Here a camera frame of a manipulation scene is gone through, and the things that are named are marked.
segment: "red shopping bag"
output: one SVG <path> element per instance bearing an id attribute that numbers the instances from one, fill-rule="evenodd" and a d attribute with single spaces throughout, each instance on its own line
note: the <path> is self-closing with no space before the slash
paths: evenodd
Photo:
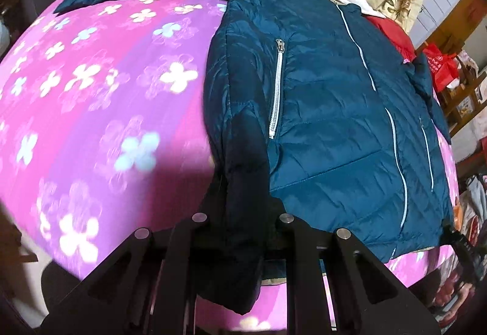
<path id="1" fill-rule="evenodd" d="M 458 69 L 454 61 L 456 54 L 445 55 L 435 44 L 429 44 L 423 52 L 428 59 L 434 90 L 441 92 L 450 82 L 458 78 Z"/>

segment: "silver zipper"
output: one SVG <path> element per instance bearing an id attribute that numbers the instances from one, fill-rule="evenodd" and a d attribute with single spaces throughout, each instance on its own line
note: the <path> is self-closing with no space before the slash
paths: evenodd
<path id="1" fill-rule="evenodd" d="M 396 141 L 396 131 L 395 131 L 395 124 L 393 120 L 393 116 L 389 112 L 387 108 L 385 108 L 387 111 L 387 115 L 389 116 L 389 119 L 391 121 L 391 126 L 393 128 L 393 144 L 394 144 L 394 156 L 396 159 L 396 166 L 398 167 L 399 174 L 401 175 L 402 183 L 404 186 L 404 213 L 402 215 L 402 221 L 401 221 L 401 231 L 404 226 L 404 223 L 406 222 L 406 216 L 408 213 L 408 186 L 406 185 L 406 179 L 404 178 L 404 175 L 402 174 L 401 168 L 399 166 L 399 159 L 398 159 L 398 143 Z"/>
<path id="2" fill-rule="evenodd" d="M 271 120 L 269 123 L 269 138 L 273 139 L 276 135 L 277 122 L 279 121 L 279 108 L 281 107 L 281 74 L 282 59 L 286 45 L 284 41 L 278 38 L 277 44 L 277 64 L 276 64 L 276 82 L 274 83 L 274 103 L 272 105 Z"/>
<path id="3" fill-rule="evenodd" d="M 423 121 L 422 121 L 421 117 L 419 118 L 419 124 L 421 125 L 421 130 L 423 131 L 423 136 L 425 137 L 426 153 L 428 155 L 429 176 L 431 177 L 431 191 L 433 191 L 433 188 L 434 188 L 433 168 L 431 167 L 431 156 L 429 154 L 428 138 L 426 137 L 426 132 L 425 132 L 425 129 L 423 127 Z"/>

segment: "teal puffer jacket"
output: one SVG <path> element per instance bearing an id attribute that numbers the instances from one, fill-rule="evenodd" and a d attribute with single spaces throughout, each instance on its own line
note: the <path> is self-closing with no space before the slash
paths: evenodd
<path id="1" fill-rule="evenodd" d="M 57 12 L 103 1 L 64 0 Z M 452 208 L 432 92 L 425 57 L 404 64 L 358 6 L 228 0 L 204 91 L 228 185 L 226 261 L 209 298 L 252 306 L 271 196 L 312 227 L 350 229 L 384 262 L 438 245 Z"/>

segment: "bed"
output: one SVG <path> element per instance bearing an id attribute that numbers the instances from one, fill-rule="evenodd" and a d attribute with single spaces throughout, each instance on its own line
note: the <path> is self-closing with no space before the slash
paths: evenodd
<path id="1" fill-rule="evenodd" d="M 55 17 L 61 1 L 0 65 L 0 200 L 40 247 L 84 278 L 137 227 L 168 228 L 198 208 L 214 168 L 203 75 L 226 4 L 122 0 Z M 454 202 L 451 148 L 437 135 Z M 163 171 L 153 171 L 156 162 Z M 444 246 L 387 266 L 410 286 L 451 254 Z M 200 299 L 197 325 L 285 328 L 286 286 L 262 287 L 245 316 Z"/>

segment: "zipper pull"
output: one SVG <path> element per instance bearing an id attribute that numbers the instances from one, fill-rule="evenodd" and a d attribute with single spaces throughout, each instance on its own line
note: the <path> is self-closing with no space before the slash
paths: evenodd
<path id="1" fill-rule="evenodd" d="M 276 40 L 276 43 L 277 43 L 277 50 L 283 54 L 284 53 L 284 49 L 286 48 L 286 45 L 284 44 L 284 41 L 281 40 L 280 38 L 278 38 Z"/>

